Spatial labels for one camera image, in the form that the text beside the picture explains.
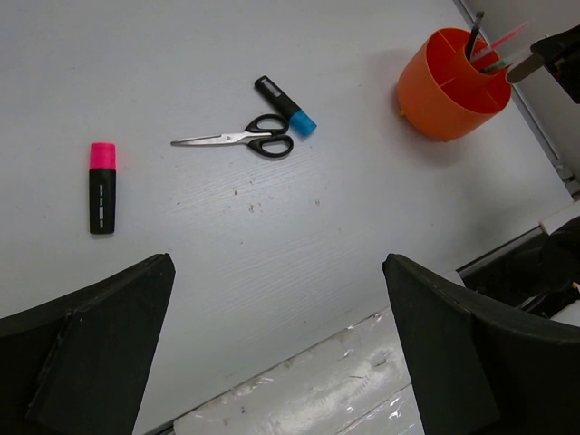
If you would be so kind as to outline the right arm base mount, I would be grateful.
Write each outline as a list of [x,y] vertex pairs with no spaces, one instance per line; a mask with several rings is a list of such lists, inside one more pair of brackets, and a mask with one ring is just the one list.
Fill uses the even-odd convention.
[[579,301],[579,220],[532,231],[459,270],[464,285],[505,305],[552,318]]

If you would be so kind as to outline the pink and black highlighter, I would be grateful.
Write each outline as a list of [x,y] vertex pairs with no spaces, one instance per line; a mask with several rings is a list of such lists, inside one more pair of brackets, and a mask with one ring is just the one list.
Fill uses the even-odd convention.
[[116,222],[116,146],[95,142],[90,149],[89,225],[93,235],[111,235]]

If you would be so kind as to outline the green ink clear pen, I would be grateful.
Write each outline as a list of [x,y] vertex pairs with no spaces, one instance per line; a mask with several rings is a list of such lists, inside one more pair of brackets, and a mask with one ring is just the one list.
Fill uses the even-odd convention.
[[501,69],[509,68],[510,66],[521,62],[527,56],[526,52],[514,53],[510,56],[499,59],[498,61],[485,66],[480,70],[481,73],[495,73]]

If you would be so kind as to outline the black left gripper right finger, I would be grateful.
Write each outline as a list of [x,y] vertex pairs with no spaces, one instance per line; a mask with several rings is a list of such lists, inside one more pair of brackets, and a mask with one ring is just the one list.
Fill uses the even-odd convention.
[[403,255],[388,255],[382,270],[425,433],[578,433],[578,327],[477,294]]

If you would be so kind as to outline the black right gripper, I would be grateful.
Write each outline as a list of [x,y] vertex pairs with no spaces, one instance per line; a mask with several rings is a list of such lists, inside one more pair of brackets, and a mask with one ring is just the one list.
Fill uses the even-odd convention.
[[580,25],[577,25],[530,47],[531,53],[574,102],[579,102],[579,33]]

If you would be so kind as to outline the black handled scissors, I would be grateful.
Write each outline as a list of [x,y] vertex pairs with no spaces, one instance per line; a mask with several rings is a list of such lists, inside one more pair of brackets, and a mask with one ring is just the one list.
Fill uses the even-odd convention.
[[[262,114],[254,118],[241,132],[223,133],[196,138],[173,140],[174,147],[216,147],[237,144],[246,145],[254,153],[267,159],[282,159],[294,149],[294,140],[286,133],[289,122],[274,113]],[[284,150],[273,152],[267,147],[283,143]]]

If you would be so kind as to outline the black ink clear pen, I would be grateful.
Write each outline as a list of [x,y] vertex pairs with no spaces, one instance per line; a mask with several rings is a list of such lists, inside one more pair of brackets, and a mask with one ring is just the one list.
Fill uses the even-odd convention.
[[468,61],[470,60],[473,49],[475,47],[475,43],[476,43],[478,35],[479,35],[481,21],[482,21],[484,15],[485,15],[484,11],[477,11],[477,13],[475,15],[475,20],[474,20],[474,23],[472,25],[472,28],[471,28],[471,31],[469,34],[469,39],[468,39],[466,46],[465,46],[465,56],[466,56],[466,59]]

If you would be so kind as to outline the blue and black highlighter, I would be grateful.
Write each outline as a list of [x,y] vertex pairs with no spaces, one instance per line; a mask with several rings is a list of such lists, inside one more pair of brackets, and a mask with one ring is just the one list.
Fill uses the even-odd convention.
[[268,76],[259,77],[254,87],[300,136],[306,138],[314,133],[316,123]]

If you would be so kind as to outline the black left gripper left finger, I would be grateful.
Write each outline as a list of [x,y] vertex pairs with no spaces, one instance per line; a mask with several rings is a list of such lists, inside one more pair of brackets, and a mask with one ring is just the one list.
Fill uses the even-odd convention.
[[2,318],[2,433],[132,433],[174,280],[157,254]]

